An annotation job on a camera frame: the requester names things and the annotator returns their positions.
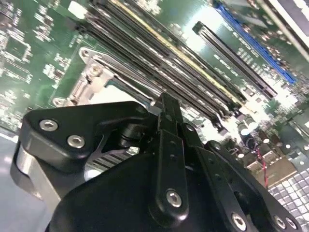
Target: black ram slot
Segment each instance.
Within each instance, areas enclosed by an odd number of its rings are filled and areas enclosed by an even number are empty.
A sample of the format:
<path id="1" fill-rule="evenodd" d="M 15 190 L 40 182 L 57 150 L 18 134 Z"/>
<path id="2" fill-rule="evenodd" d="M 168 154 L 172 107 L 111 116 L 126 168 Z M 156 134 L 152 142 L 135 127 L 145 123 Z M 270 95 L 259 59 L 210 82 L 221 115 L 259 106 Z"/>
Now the black ram slot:
<path id="1" fill-rule="evenodd" d="M 117 42 L 116 40 L 117 40 L 117 38 L 121 38 L 121 41 L 125 42 L 126 47 L 128 47 L 131 52 L 133 52 L 134 54 L 141 54 L 142 57 L 144 57 L 145 59 L 150 61 L 152 64 L 154 64 L 155 66 L 157 66 L 161 69 L 162 69 L 162 67 L 164 67 L 164 69 L 169 72 L 169 76 L 173 76 L 174 81 L 181 83 L 181 85 L 185 87 L 184 91 L 186 91 L 187 94 L 195 93 L 197 95 L 196 100 L 200 99 L 201 101 L 203 101 L 204 106 L 207 107 L 209 110 L 215 109 L 219 113 L 222 112 L 223 115 L 220 114 L 222 116 L 228 116 L 229 115 L 229 112 L 223 106 L 221 106 L 219 103 L 215 102 L 210 97 L 205 98 L 207 95 L 204 92 L 202 92 L 199 88 L 197 88 L 194 84 L 190 83 L 190 80 L 184 81 L 183 78 L 181 78 L 181 76 L 179 76 L 179 74 L 174 74 L 174 71 L 172 70 L 172 68 L 170 66 L 165 64 L 160 58 L 152 55 L 151 51 L 147 52 L 146 47 L 143 48 L 132 37 L 127 35 L 125 32 L 121 31 L 120 29 L 117 29 L 116 25 L 112 25 L 112 23 L 107 21 L 107 20 L 102 21 L 102 20 L 99 20 L 99 19 L 96 19 L 95 23 L 100 25 L 110 35 L 112 35 L 114 37 L 114 41 L 116 43 L 120 44 L 120 42 Z"/>
<path id="2" fill-rule="evenodd" d="M 104 7 L 101 6 L 101 8 L 102 10 L 106 11 L 108 14 L 112 15 L 114 18 L 118 19 L 120 22 L 126 23 L 126 26 L 128 26 L 132 32 L 134 32 L 135 34 L 138 34 L 140 38 L 143 38 L 143 40 L 147 41 L 147 43 L 152 48 L 157 50 L 165 58 L 170 58 L 171 55 L 175 56 L 173 51 L 171 51 L 166 46 L 164 46 L 158 39 L 154 38 L 153 35 L 148 30 L 141 27 L 137 22 L 132 20 L 131 17 L 127 16 L 125 13 L 123 13 L 120 9 L 118 9 L 112 3 L 107 3 Z M 97 8 L 92 9 L 92 13 L 95 14 L 95 12 L 100 14 Z M 198 74 L 198 72 L 195 71 L 191 66 L 189 66 L 187 63 L 183 62 L 182 60 L 179 60 L 179 62 L 181 63 L 181 67 L 185 68 L 187 72 L 190 73 L 189 75 L 193 76 L 196 80 L 198 80 L 201 86 L 203 86 L 207 91 L 209 91 L 214 96 L 219 98 L 226 105 L 229 105 L 231 103 L 231 100 L 223 92 L 214 88 L 213 84 L 211 84 L 208 80 L 206 80 L 204 77 Z"/>
<path id="3" fill-rule="evenodd" d="M 129 25 L 134 28 L 135 30 L 137 30 L 138 32 L 141 31 L 141 33 L 147 38 L 147 41 L 151 41 L 151 42 L 155 42 L 156 44 L 158 44 L 158 47 L 162 47 L 164 48 L 164 53 L 163 50 L 161 51 L 163 54 L 166 55 L 170 55 L 172 53 L 171 50 L 167 50 L 167 48 L 165 46 L 162 46 L 161 42 L 158 41 L 157 39 L 155 39 L 153 37 L 153 35 L 146 30 L 142 25 L 140 25 L 138 22 L 136 22 L 135 20 L 133 20 L 130 16 L 128 16 L 125 12 L 123 12 L 121 9 L 119 9 L 117 6 L 115 6 L 112 2 L 109 2 L 108 0 L 104 1 L 104 4 L 97 4 L 97 0 L 91 0 L 91 2 L 93 3 L 93 5 L 95 7 L 100 7 L 104 10 L 108 10 L 109 13 L 111 14 L 117 14 L 119 15 L 119 17 L 122 17 L 123 20 L 126 20 L 125 22 L 128 22 Z M 200 58 L 194 51 L 192 51 L 189 47 L 186 46 L 185 43 L 183 43 L 179 38 L 177 38 L 172 32 L 170 32 L 166 27 L 164 27 L 162 24 L 160 24 L 155 18 L 153 18 L 148 12 L 144 11 L 139 5 L 136 4 L 135 1 L 133 0 L 127 0 L 128 5 L 127 7 L 129 9 L 131 9 L 132 11 L 134 11 L 137 15 L 142 15 L 145 19 L 146 19 L 146 23 L 148 23 L 149 25 L 152 26 L 152 28 L 160 30 L 161 32 L 163 32 L 164 34 L 166 34 L 168 37 L 170 37 L 175 46 L 178 48 L 182 48 L 184 47 L 190 54 L 189 56 L 192 56 L 191 54 L 193 54 L 194 59 L 196 59 L 198 62 L 195 61 L 196 64 L 202 63 L 203 66 L 205 66 L 206 68 L 204 69 L 204 71 L 208 74 L 210 74 L 210 76 L 213 74 L 215 79 L 220 83 L 224 83 L 223 86 L 231 93 L 234 93 L 235 97 L 240 101 L 245 103 L 247 101 L 247 99 L 244 97 L 244 95 L 239 91 L 239 89 L 237 89 L 233 84 L 231 84 L 229 81 L 227 81 L 224 77 L 222 77 L 216 70 L 214 70 L 208 63 L 206 63 L 202 58 Z M 183 64 L 182 66 L 188 66 L 188 69 L 192 67 L 189 66 L 188 64 L 186 64 L 184 61 L 181 61 Z M 211 89 L 213 89 L 214 92 L 216 92 L 216 95 L 220 95 L 219 92 L 221 93 L 221 95 L 225 95 L 221 90 L 216 89 L 213 87 L 213 84 L 208 81 L 207 79 L 205 79 L 204 77 L 200 78 L 201 76 L 198 75 L 197 78 L 199 78 L 199 80 L 201 81 L 202 79 L 204 79 L 204 82 L 208 82 L 209 85 L 211 85 Z"/>
<path id="4" fill-rule="evenodd" d="M 83 32 L 87 32 L 90 35 L 94 36 L 95 38 L 99 39 L 103 44 L 108 44 L 112 47 L 115 51 L 115 55 L 125 58 L 128 61 L 134 63 L 138 70 L 142 71 L 146 76 L 154 79 L 163 88 L 167 90 L 167 93 L 171 94 L 175 98 L 179 99 L 183 103 L 190 105 L 200 111 L 205 117 L 208 119 L 216 117 L 213 111 L 209 111 L 209 109 L 205 108 L 201 104 L 198 104 L 194 99 L 189 96 L 183 96 L 182 89 L 178 88 L 177 86 L 173 85 L 172 82 L 168 81 L 166 78 L 161 77 L 156 71 L 152 70 L 148 65 L 146 65 L 140 57 L 137 57 L 135 54 L 130 53 L 127 51 L 126 48 L 122 47 L 120 44 L 116 43 L 114 39 L 108 36 L 108 33 L 104 33 L 92 25 L 84 25 L 85 28 L 81 29 Z"/>
<path id="5" fill-rule="evenodd" d="M 216 34 L 214 34 L 203 23 L 198 22 L 193 31 L 199 35 L 213 51 L 215 51 L 225 62 L 231 62 L 235 69 L 264 94 L 268 99 L 274 98 L 276 91 L 267 84 L 249 65 L 247 65 L 237 54 L 231 50 Z"/>

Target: ram slot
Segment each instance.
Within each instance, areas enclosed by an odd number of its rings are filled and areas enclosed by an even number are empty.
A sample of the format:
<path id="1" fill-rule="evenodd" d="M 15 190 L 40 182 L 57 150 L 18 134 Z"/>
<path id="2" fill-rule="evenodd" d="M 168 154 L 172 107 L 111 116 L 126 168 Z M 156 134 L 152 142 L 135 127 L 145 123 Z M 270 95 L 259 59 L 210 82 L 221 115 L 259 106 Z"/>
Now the ram slot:
<path id="1" fill-rule="evenodd" d="M 105 31 L 101 26 L 97 25 L 97 22 L 92 22 L 91 24 L 83 25 L 80 27 L 80 30 L 87 32 L 95 38 L 99 39 L 103 44 L 110 46 L 114 50 L 114 55 L 123 57 L 127 60 L 130 60 L 136 67 L 137 70 L 143 72 L 148 78 L 153 79 L 160 84 L 165 91 L 175 98 L 179 99 L 186 105 L 196 108 L 200 111 L 205 117 L 211 119 L 215 118 L 219 112 L 214 113 L 213 110 L 209 110 L 207 107 L 204 107 L 198 103 L 195 98 L 192 98 L 188 95 L 183 96 L 183 89 L 174 85 L 173 82 L 169 81 L 166 77 L 163 77 L 158 71 L 152 69 L 151 65 L 145 62 L 145 59 L 139 55 L 131 53 L 126 47 L 122 46 L 111 36 L 110 33 Z"/>
<path id="2" fill-rule="evenodd" d="M 116 25 L 112 24 L 111 21 L 109 21 L 106 18 L 98 19 L 91 18 L 92 24 L 96 25 L 97 28 L 104 28 L 104 30 L 108 33 L 110 37 L 113 37 L 113 43 L 118 44 L 118 46 L 122 46 L 122 48 L 127 49 L 132 54 L 140 54 L 139 57 L 146 59 L 149 63 L 157 67 L 158 69 L 163 69 L 166 72 L 169 73 L 169 76 L 173 76 L 173 81 L 180 83 L 181 86 L 184 86 L 183 92 L 186 92 L 188 95 L 194 96 L 194 99 L 196 101 L 199 101 L 201 104 L 203 104 L 204 107 L 208 108 L 209 111 L 212 111 L 213 109 L 216 110 L 214 113 L 219 113 L 222 116 L 228 116 L 229 112 L 215 102 L 211 98 L 206 98 L 205 93 L 201 90 L 196 88 L 196 85 L 191 83 L 190 79 L 187 79 L 186 81 L 183 79 L 183 76 L 180 76 L 179 73 L 175 74 L 175 71 L 172 70 L 172 68 L 164 63 L 160 57 L 156 57 L 155 55 L 152 55 L 151 51 L 147 51 L 147 47 L 143 47 L 142 44 L 139 44 L 137 40 L 129 36 L 127 33 L 119 29 Z"/>
<path id="3" fill-rule="evenodd" d="M 250 66 L 241 60 L 237 54 L 231 50 L 215 33 L 213 33 L 206 25 L 198 22 L 193 31 L 199 35 L 205 44 L 210 47 L 217 55 L 226 63 L 232 63 L 241 75 L 249 79 L 253 86 L 260 90 L 261 93 L 268 99 L 274 98 L 276 91 L 267 84 Z"/>
<path id="4" fill-rule="evenodd" d="M 147 41 L 147 44 L 152 47 L 154 50 L 158 51 L 162 57 L 165 59 L 169 59 L 173 62 L 174 65 L 179 65 L 179 67 L 186 70 L 186 72 L 193 76 L 196 82 L 199 82 L 199 85 L 203 86 L 208 92 L 212 93 L 213 96 L 216 96 L 220 101 L 222 101 L 225 105 L 230 105 L 232 103 L 231 99 L 227 97 L 222 91 L 214 88 L 214 85 L 211 84 L 207 79 L 202 77 L 197 71 L 195 71 L 190 65 L 181 59 L 177 59 L 177 62 L 173 60 L 173 57 L 176 57 L 176 54 L 170 49 L 168 49 L 165 45 L 163 45 L 158 39 L 156 39 L 149 31 L 138 25 L 137 22 L 132 20 L 128 15 L 122 12 L 120 9 L 115 7 L 113 4 L 108 3 L 104 7 L 96 6 L 91 10 L 92 14 L 97 15 L 98 13 L 102 15 L 102 18 L 105 18 L 105 14 L 108 14 L 110 17 L 115 18 L 119 22 L 125 23 L 126 27 L 128 27 L 133 33 L 138 34 L 140 38 L 144 41 Z"/>
<path id="5" fill-rule="evenodd" d="M 97 1 L 95 0 L 92 0 L 91 2 L 93 3 L 93 6 L 97 11 L 101 11 L 101 13 L 106 12 L 109 15 L 113 15 L 119 20 L 126 22 L 133 31 L 137 31 L 138 34 L 140 34 L 147 41 L 149 41 L 149 43 L 151 43 L 152 46 L 155 46 L 157 49 L 161 49 L 162 54 L 165 54 L 166 56 L 177 56 L 171 49 L 168 49 L 166 46 L 164 46 L 162 42 L 159 41 L 157 38 L 155 38 L 151 32 L 149 32 L 146 28 L 144 28 L 141 24 L 139 24 L 136 20 L 134 20 L 131 16 L 129 16 L 125 11 L 115 6 L 113 2 L 106 0 L 103 5 L 96 4 Z M 143 15 L 143 17 L 146 19 L 145 22 L 147 24 L 151 25 L 152 28 L 154 28 L 157 31 L 161 31 L 163 34 L 165 34 L 170 39 L 172 39 L 173 43 L 178 49 L 182 50 L 182 48 L 185 48 L 185 50 L 189 51 L 190 54 L 194 54 L 195 59 L 191 59 L 192 61 L 197 63 L 199 66 L 200 66 L 199 63 L 202 62 L 203 66 L 206 67 L 205 69 L 203 69 L 204 72 L 208 73 L 211 77 L 213 77 L 212 75 L 214 75 L 213 79 L 217 82 L 220 82 L 220 84 L 224 88 L 226 88 L 226 90 L 229 93 L 232 93 L 232 95 L 235 96 L 239 100 L 239 102 L 242 102 L 242 103 L 246 102 L 246 98 L 244 97 L 244 95 L 234 85 L 232 85 L 229 81 L 227 81 L 224 77 L 222 77 L 208 63 L 206 63 L 204 60 L 198 57 L 189 47 L 187 47 L 180 39 L 178 39 L 175 35 L 173 35 L 166 27 L 164 27 L 156 19 L 154 19 L 149 13 L 147 13 L 141 7 L 139 7 L 135 1 L 129 0 L 128 2 L 129 4 L 127 5 L 127 7 L 129 9 L 136 12 L 138 15 L 140 14 Z M 185 61 L 179 59 L 179 62 L 181 62 L 181 66 L 186 68 L 187 70 L 195 70 L 191 67 L 191 65 L 189 65 Z M 198 79 L 199 81 L 203 83 L 207 83 L 207 85 L 205 84 L 205 88 L 207 88 L 208 86 L 211 86 L 208 89 L 209 92 L 213 92 L 214 95 L 218 95 L 218 96 L 225 95 L 225 99 L 226 99 L 225 103 L 227 105 L 232 103 L 231 99 L 225 94 L 225 92 L 221 91 L 220 88 L 216 88 L 214 84 L 211 83 L 211 81 L 203 77 L 197 70 L 195 70 L 195 73 L 198 73 L 198 75 L 196 74 L 194 75 L 196 79 Z"/>

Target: electronic component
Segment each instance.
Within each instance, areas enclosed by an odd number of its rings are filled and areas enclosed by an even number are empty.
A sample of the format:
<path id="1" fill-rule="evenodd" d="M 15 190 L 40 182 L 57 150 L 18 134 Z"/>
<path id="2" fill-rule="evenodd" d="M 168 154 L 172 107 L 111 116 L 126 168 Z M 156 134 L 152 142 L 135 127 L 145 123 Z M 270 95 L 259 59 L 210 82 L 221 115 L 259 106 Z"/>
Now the electronic component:
<path id="1" fill-rule="evenodd" d="M 264 131 L 260 130 L 258 132 L 258 135 L 259 135 L 260 139 L 262 140 L 262 142 L 264 144 L 268 144 L 269 143 L 270 140 L 269 140 L 268 136 L 266 135 L 266 133 Z"/>
<path id="2" fill-rule="evenodd" d="M 276 134 L 273 134 L 273 135 L 270 137 L 270 140 L 271 140 L 271 142 L 272 142 L 275 146 L 278 146 L 278 147 L 283 146 L 282 141 L 280 140 L 280 138 L 279 138 L 278 135 L 276 135 Z"/>
<path id="3" fill-rule="evenodd" d="M 244 123 L 239 123 L 237 128 L 238 128 L 238 131 L 241 135 L 247 135 L 247 134 L 250 133 L 250 130 L 248 129 L 248 127 Z"/>
<path id="4" fill-rule="evenodd" d="M 232 139 L 229 139 L 227 143 L 225 143 L 225 148 L 230 152 L 232 155 L 234 155 L 236 158 L 243 158 L 245 155 L 239 145 Z"/>
<path id="5" fill-rule="evenodd" d="M 277 62 L 267 53 L 267 51 L 243 29 L 241 24 L 237 22 L 236 19 L 230 15 L 230 13 L 222 4 L 216 5 L 216 8 L 218 9 L 218 12 L 221 14 L 221 16 L 229 22 L 229 24 L 237 31 L 237 33 L 239 33 L 246 40 L 246 42 L 248 42 L 249 45 L 252 46 L 258 52 L 258 54 L 263 57 L 280 75 L 282 75 L 286 81 L 291 84 L 295 82 L 294 78 L 282 67 L 280 67 L 280 65 L 277 64 Z"/>
<path id="6" fill-rule="evenodd" d="M 211 47 L 227 63 L 232 63 L 233 67 L 248 78 L 251 83 L 261 91 L 267 98 L 274 98 L 277 93 L 269 86 L 257 73 L 252 70 L 237 54 L 235 54 L 227 45 L 216 36 L 206 25 L 197 22 L 193 31 L 202 37 L 207 46 Z"/>
<path id="7" fill-rule="evenodd" d="M 247 118 L 245 119 L 245 122 L 248 125 L 248 129 L 250 131 L 253 131 L 258 127 L 258 124 L 251 116 L 247 116 Z"/>

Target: screw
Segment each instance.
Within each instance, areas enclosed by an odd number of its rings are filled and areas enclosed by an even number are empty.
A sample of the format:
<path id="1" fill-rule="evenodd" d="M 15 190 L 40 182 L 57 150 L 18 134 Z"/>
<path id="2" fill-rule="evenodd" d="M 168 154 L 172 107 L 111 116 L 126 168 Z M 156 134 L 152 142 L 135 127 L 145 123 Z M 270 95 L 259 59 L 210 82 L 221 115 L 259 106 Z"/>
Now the screw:
<path id="1" fill-rule="evenodd" d="M 166 193 L 167 201 L 175 208 L 179 208 L 182 205 L 182 199 L 179 194 L 174 190 L 169 190 Z"/>
<path id="2" fill-rule="evenodd" d="M 101 67 L 97 64 L 92 64 L 90 66 L 89 72 L 92 76 L 98 76 L 101 73 Z"/>
<path id="3" fill-rule="evenodd" d="M 278 217 L 277 215 L 274 216 L 275 222 L 277 223 L 277 225 L 282 228 L 285 229 L 285 223 L 282 221 L 282 219 L 280 217 Z"/>
<path id="4" fill-rule="evenodd" d="M 85 140 L 78 135 L 71 135 L 68 138 L 67 142 L 71 147 L 74 148 L 82 148 L 83 146 L 85 146 Z"/>
<path id="5" fill-rule="evenodd" d="M 288 217 L 286 217 L 285 219 L 294 230 L 297 230 L 297 226 L 291 219 L 289 219 Z"/>
<path id="6" fill-rule="evenodd" d="M 214 148 L 216 148 L 217 150 L 221 150 L 220 145 L 219 144 L 214 144 Z"/>
<path id="7" fill-rule="evenodd" d="M 194 131 L 194 128 L 190 124 L 187 124 L 187 128 L 189 131 Z"/>
<path id="8" fill-rule="evenodd" d="M 43 131 L 55 131 L 58 129 L 58 124 L 51 119 L 44 119 L 39 125 Z"/>
<path id="9" fill-rule="evenodd" d="M 241 231 L 245 231 L 247 226 L 245 221 L 237 213 L 232 213 L 232 220 Z"/>

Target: black plastic bracket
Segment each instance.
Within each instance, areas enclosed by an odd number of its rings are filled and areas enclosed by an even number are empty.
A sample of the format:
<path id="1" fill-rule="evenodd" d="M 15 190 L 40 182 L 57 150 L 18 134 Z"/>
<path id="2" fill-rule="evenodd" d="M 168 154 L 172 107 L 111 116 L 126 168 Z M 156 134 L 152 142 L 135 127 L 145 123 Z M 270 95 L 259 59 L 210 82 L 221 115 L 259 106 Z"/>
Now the black plastic bracket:
<path id="1" fill-rule="evenodd" d="M 83 169 L 104 133 L 140 123 L 148 115 L 144 107 L 133 101 L 36 110 L 24 116 L 19 140 L 28 153 L 60 171 L 73 173 Z M 56 122 L 57 129 L 42 130 L 40 122 L 44 119 Z M 84 146 L 70 146 L 71 135 L 82 137 Z"/>
<path id="2" fill-rule="evenodd" d="M 159 146 L 155 149 L 157 173 L 154 198 L 150 202 L 153 218 L 165 228 L 179 226 L 189 213 L 183 141 L 178 137 L 178 124 L 183 118 L 178 102 L 162 94 L 162 113 L 158 119 Z"/>

